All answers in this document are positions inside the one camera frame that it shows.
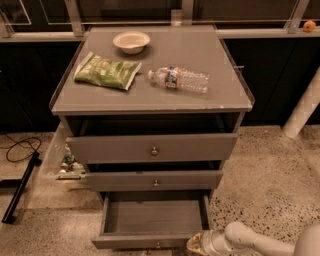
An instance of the drawer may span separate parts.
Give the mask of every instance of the drawer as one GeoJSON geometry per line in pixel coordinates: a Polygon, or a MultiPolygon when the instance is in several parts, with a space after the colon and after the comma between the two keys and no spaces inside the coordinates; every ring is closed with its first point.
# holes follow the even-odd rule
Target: drawer
{"type": "Polygon", "coordinates": [[[93,191],[216,189],[222,171],[103,172],[86,175],[93,191]]]}
{"type": "Polygon", "coordinates": [[[77,161],[134,163],[227,160],[237,134],[183,134],[69,137],[77,161]]]}
{"type": "Polygon", "coordinates": [[[235,113],[86,116],[80,136],[230,133],[235,113]]]}
{"type": "Polygon", "coordinates": [[[203,191],[107,193],[98,249],[185,247],[196,233],[212,228],[203,191]]]}

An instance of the white bowl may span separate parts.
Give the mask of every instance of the white bowl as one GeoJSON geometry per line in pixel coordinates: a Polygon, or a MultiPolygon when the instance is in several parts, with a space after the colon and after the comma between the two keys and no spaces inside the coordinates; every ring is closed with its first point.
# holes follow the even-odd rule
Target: white bowl
{"type": "Polygon", "coordinates": [[[113,44],[127,54],[137,54],[150,42],[150,37],[142,32],[128,31],[117,35],[113,44]]]}

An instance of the black cabinet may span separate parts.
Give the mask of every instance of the black cabinet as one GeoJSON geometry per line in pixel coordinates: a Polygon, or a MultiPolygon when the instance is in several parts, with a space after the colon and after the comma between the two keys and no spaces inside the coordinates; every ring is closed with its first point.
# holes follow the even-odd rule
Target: black cabinet
{"type": "Polygon", "coordinates": [[[0,132],[54,131],[50,98],[79,43],[0,45],[0,132]]]}
{"type": "MultiPolygon", "coordinates": [[[[320,64],[319,38],[228,39],[255,99],[242,125],[283,125],[320,64]]],[[[317,111],[310,118],[317,121],[317,111]]]]}

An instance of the plastic bag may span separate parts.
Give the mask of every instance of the plastic bag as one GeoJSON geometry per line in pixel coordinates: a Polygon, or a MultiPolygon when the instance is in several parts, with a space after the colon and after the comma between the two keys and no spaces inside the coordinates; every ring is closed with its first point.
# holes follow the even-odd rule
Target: plastic bag
{"type": "Polygon", "coordinates": [[[90,52],[78,65],[74,80],[128,90],[140,68],[139,62],[115,62],[90,52]]]}

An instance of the white pipe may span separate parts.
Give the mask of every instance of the white pipe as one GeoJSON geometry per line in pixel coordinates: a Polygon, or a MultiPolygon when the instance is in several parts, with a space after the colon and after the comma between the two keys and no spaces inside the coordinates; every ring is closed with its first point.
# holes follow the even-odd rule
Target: white pipe
{"type": "Polygon", "coordinates": [[[320,68],[283,127],[285,135],[296,137],[320,103],[320,68]]]}

